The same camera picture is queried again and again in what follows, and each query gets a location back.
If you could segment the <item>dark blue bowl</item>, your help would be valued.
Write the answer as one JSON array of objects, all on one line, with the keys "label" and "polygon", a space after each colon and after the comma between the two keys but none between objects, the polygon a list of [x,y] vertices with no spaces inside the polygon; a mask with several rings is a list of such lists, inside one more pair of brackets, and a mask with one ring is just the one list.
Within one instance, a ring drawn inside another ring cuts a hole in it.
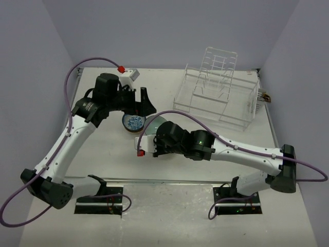
[{"label": "dark blue bowl", "polygon": [[124,114],[122,116],[122,124],[125,129],[137,130],[143,129],[146,117]]}]

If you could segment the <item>white leaf pattern bowl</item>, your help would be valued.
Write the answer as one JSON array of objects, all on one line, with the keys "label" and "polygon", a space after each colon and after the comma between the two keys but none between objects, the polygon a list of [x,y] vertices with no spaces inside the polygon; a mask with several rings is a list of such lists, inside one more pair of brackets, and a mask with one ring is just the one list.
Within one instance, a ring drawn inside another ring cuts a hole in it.
[{"label": "white leaf pattern bowl", "polygon": [[130,130],[130,129],[126,129],[129,133],[133,133],[133,134],[137,134],[142,132],[143,129],[137,129],[137,130]]}]

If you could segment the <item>pale green rimmed bowl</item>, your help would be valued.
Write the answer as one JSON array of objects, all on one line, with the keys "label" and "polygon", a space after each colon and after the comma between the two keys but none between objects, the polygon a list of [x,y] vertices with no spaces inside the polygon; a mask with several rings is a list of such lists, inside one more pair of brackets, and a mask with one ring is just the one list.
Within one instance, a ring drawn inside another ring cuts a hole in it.
[{"label": "pale green rimmed bowl", "polygon": [[167,121],[162,116],[158,116],[152,121],[153,118],[154,115],[151,115],[145,120],[143,126],[143,129],[145,130],[144,135],[156,134],[158,127]]}]

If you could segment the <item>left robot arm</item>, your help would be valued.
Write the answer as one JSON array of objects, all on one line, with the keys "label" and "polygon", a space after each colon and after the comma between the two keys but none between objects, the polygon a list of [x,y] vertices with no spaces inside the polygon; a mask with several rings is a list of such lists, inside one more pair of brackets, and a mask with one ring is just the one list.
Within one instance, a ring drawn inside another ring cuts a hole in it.
[{"label": "left robot arm", "polygon": [[21,173],[21,180],[33,196],[56,209],[75,198],[90,197],[95,202],[106,198],[106,182],[102,178],[95,175],[64,178],[84,142],[110,112],[122,111],[140,117],[156,113],[145,87],[140,89],[141,100],[135,100],[133,83],[138,76],[137,69],[127,69],[120,76],[101,73],[96,78],[95,86],[75,103],[70,111],[71,119],[45,158],[34,169]]}]

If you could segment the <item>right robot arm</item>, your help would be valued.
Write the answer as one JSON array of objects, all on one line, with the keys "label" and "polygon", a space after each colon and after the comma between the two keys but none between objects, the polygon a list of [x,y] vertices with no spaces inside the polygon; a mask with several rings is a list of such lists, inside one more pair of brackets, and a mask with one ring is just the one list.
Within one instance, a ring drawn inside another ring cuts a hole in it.
[{"label": "right robot arm", "polygon": [[262,148],[215,138],[206,130],[188,132],[171,121],[160,125],[154,144],[154,157],[181,154],[194,161],[226,161],[256,169],[255,173],[232,179],[229,195],[234,202],[269,188],[282,193],[296,192],[296,155],[291,145]]}]

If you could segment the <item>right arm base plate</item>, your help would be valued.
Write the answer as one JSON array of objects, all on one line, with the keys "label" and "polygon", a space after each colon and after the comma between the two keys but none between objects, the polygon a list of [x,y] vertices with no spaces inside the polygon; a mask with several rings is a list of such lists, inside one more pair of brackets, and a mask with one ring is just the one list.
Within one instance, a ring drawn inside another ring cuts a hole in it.
[{"label": "right arm base plate", "polygon": [[213,204],[208,216],[260,215],[262,214],[260,196],[256,192],[253,196],[230,195],[230,185],[225,183],[213,186]]}]

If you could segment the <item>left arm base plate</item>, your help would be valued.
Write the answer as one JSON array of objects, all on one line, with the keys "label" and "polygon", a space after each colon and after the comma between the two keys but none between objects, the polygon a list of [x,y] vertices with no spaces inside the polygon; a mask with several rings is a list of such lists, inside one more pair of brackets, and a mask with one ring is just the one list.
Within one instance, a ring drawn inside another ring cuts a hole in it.
[{"label": "left arm base plate", "polygon": [[102,199],[79,198],[76,200],[74,214],[122,215],[122,197]]}]

